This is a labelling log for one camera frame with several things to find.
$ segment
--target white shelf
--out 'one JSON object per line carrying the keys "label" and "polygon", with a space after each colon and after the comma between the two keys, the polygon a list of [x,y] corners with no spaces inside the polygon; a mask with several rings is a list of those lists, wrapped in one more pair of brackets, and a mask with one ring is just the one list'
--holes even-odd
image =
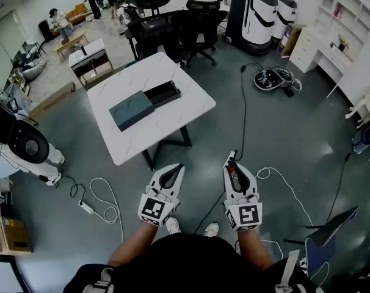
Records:
{"label": "white shelf", "polygon": [[[337,7],[341,9],[334,16]],[[370,9],[360,0],[321,0],[314,26],[336,44],[339,36],[345,38],[349,44],[345,52],[354,59],[370,33]]]}
{"label": "white shelf", "polygon": [[315,19],[316,19],[317,21],[321,22],[321,24],[323,24],[323,25],[327,26],[327,23],[326,23],[326,22],[324,22],[324,21],[322,21],[320,18],[316,17]]}
{"label": "white shelf", "polygon": [[339,22],[341,25],[343,25],[346,29],[348,29],[350,31],[350,33],[354,37],[356,37],[357,39],[359,39],[359,41],[361,41],[362,43],[364,43],[364,41],[356,33],[353,32],[353,30],[352,30],[351,27],[349,27],[346,24],[344,24],[339,18],[335,17],[334,15],[333,15],[333,19],[336,20],[337,22]]}
{"label": "white shelf", "polygon": [[329,15],[332,15],[332,10],[329,10],[329,9],[326,9],[324,6],[320,5],[319,6],[320,9],[322,9],[323,11],[325,11],[326,13],[328,13]]}

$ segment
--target white cable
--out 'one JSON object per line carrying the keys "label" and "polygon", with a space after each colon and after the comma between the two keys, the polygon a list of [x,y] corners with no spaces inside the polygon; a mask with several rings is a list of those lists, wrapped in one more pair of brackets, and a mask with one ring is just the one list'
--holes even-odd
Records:
{"label": "white cable", "polygon": [[327,276],[329,275],[329,268],[330,268],[330,265],[329,265],[329,263],[326,261],[326,262],[324,262],[324,264],[321,266],[321,268],[319,268],[319,270],[310,278],[310,280],[312,280],[317,274],[318,274],[318,272],[320,272],[321,271],[321,269],[325,266],[325,264],[327,264],[327,273],[326,273],[326,277],[322,280],[322,282],[321,282],[321,284],[318,286],[318,287],[320,287],[322,284],[323,284],[323,282],[325,282],[325,280],[326,280],[326,278],[327,278]]}
{"label": "white cable", "polygon": [[[100,199],[99,197],[96,196],[96,194],[93,191],[92,183],[93,183],[94,180],[98,180],[98,179],[103,180],[103,181],[106,182],[107,186],[110,188],[110,190],[112,192],[114,203],[116,203],[116,205],[112,204],[111,202],[102,200],[102,199]],[[97,178],[94,178],[93,180],[91,180],[91,182],[90,182],[90,190],[92,191],[92,194],[95,196],[95,198],[97,200],[99,200],[101,202],[104,202],[104,203],[107,203],[107,204],[110,205],[107,209],[105,209],[105,211],[104,211],[104,217],[102,217],[101,215],[97,214],[96,212],[94,212],[94,214],[96,214],[99,218],[101,218],[102,220],[104,220],[107,223],[115,223],[117,221],[117,219],[118,219],[120,221],[120,227],[121,227],[121,231],[122,231],[122,241],[124,242],[123,223],[122,223],[122,217],[121,217],[121,214],[120,214],[120,208],[118,207],[117,200],[116,200],[116,198],[114,196],[114,192],[113,192],[113,189],[112,189],[111,185],[104,178],[97,177]],[[106,217],[106,212],[108,210],[110,210],[110,209],[113,209],[114,212],[115,212],[115,218],[112,219],[112,220],[109,220]]]}
{"label": "white cable", "polygon": [[278,242],[276,242],[276,241],[270,241],[270,240],[261,240],[261,241],[270,242],[270,243],[276,243],[277,246],[278,246],[278,249],[280,250],[280,253],[281,253],[281,260],[284,258],[283,251],[281,250],[280,244]]}
{"label": "white cable", "polygon": [[[307,217],[308,217],[308,220],[310,221],[310,223],[311,223],[311,226],[314,226],[313,225],[313,222],[311,221],[311,218],[310,218],[310,215],[308,215],[308,213],[306,212],[306,210],[305,210],[305,207],[303,206],[303,204],[302,204],[302,202],[296,197],[296,194],[295,194],[295,192],[294,192],[294,189],[287,183],[287,181],[285,180],[285,178],[283,177],[283,175],[277,170],[277,169],[274,169],[273,167],[264,167],[264,168],[262,168],[262,169],[260,169],[260,170],[258,170],[258,172],[257,172],[257,175],[256,175],[256,178],[259,178],[259,179],[266,179],[266,178],[268,178],[269,176],[270,176],[270,170],[274,170],[275,172],[277,172],[279,175],[280,175],[280,177],[282,177],[283,178],[283,180],[284,180],[284,182],[285,182],[285,184],[291,189],[291,191],[292,191],[292,194],[294,195],[294,198],[299,202],[299,204],[301,205],[301,207],[302,207],[302,209],[303,209],[303,212],[305,212],[305,214],[307,215]],[[268,171],[268,174],[267,174],[267,176],[266,177],[261,177],[259,174],[261,173],[261,172],[263,172],[264,170],[267,170]]]}

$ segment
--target black shirt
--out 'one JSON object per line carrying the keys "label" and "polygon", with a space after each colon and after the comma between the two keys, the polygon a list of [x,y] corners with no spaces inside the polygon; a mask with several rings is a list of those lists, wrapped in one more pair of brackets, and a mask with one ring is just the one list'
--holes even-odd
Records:
{"label": "black shirt", "polygon": [[[114,292],[128,290],[185,291],[224,288],[231,291],[275,292],[280,284],[286,259],[261,272],[219,237],[173,234],[151,245],[149,250],[129,264],[114,268],[111,283]],[[101,278],[106,265],[82,266],[63,293],[82,293],[88,284]],[[296,266],[289,284],[301,283],[307,293],[315,293],[308,277]]]}

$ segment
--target sneaker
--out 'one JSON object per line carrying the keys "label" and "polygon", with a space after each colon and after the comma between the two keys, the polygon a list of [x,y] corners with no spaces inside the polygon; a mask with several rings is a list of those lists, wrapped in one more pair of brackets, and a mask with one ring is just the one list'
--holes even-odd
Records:
{"label": "sneaker", "polygon": [[166,221],[166,228],[167,231],[170,234],[180,233],[182,232],[180,229],[180,225],[178,224],[178,221],[174,217],[169,217],[169,219]]}
{"label": "sneaker", "polygon": [[219,225],[216,222],[210,223],[208,227],[205,229],[203,236],[216,237],[218,231],[219,231]]}

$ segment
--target concrete floor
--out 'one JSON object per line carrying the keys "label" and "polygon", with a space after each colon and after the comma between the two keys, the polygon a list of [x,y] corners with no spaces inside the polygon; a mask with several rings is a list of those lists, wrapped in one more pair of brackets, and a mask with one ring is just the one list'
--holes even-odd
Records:
{"label": "concrete floor", "polygon": [[[181,206],[175,213],[185,233],[193,233],[200,220],[223,191],[222,164],[231,150],[240,149],[244,102],[241,95],[240,67],[260,62],[264,67],[287,66],[303,83],[302,94],[288,98],[283,91],[270,95],[252,83],[256,71],[244,72],[248,116],[244,157],[241,164],[254,175],[262,167],[279,170],[292,185],[315,225],[325,223],[336,194],[343,160],[352,150],[355,124],[345,120],[348,106],[334,93],[325,99],[332,86],[313,70],[303,75],[287,59],[275,52],[252,57],[237,48],[219,42],[212,55],[217,66],[202,56],[194,59],[187,71],[216,101],[216,107],[187,126],[193,147],[166,146],[158,159],[157,169],[182,162],[186,166],[180,192]],[[40,119],[39,128],[66,157],[63,172],[83,183],[84,200],[102,213],[106,206],[94,199],[89,183],[103,177],[114,189],[121,209],[125,239],[140,221],[137,207],[140,195],[153,172],[147,170],[142,155],[117,167],[104,144],[87,94],[83,89],[55,105]],[[337,252],[330,260],[328,280],[322,285],[327,292],[332,275],[362,267],[370,243],[370,163],[369,150],[353,154],[346,165],[333,215],[360,205],[355,220],[338,231]],[[82,192],[70,198],[71,182],[61,180],[59,187],[48,187],[32,174],[18,172],[13,202],[17,216],[26,224],[33,254],[19,257],[18,265],[35,292],[60,292],[83,264],[105,263],[121,244],[120,224],[103,222],[78,206]],[[109,189],[102,183],[94,186],[98,195],[111,201]],[[290,189],[275,173],[258,181],[263,202],[263,239],[278,241],[287,257],[300,248],[285,244],[283,239],[303,239],[311,231],[302,208]],[[197,231],[201,234],[210,222],[220,225],[219,236],[234,245],[237,237],[218,204]],[[165,236],[161,228],[157,238]],[[278,248],[266,244],[273,257],[280,259]],[[326,269],[314,278],[320,283]]]}
{"label": "concrete floor", "polygon": [[[123,66],[134,59],[129,42],[124,35],[119,36],[119,33],[124,30],[124,27],[118,20],[111,19],[109,9],[103,10],[101,19],[91,22],[83,21],[76,24],[74,28],[76,28],[74,33],[82,29],[87,30],[85,36],[89,42],[102,38],[114,68]],[[43,45],[45,51],[43,57],[48,60],[48,63],[43,72],[29,84],[32,87],[29,97],[33,101],[33,107],[71,81],[76,84],[77,88],[81,87],[71,68],[68,67],[68,56],[74,50],[72,48],[65,50],[63,52],[65,56],[64,60],[60,60],[57,53],[53,51],[59,40],[60,36],[57,36],[56,39]],[[110,68],[108,63],[99,67],[97,71],[107,68]],[[88,79],[93,76],[94,72],[91,72],[85,78]]]}

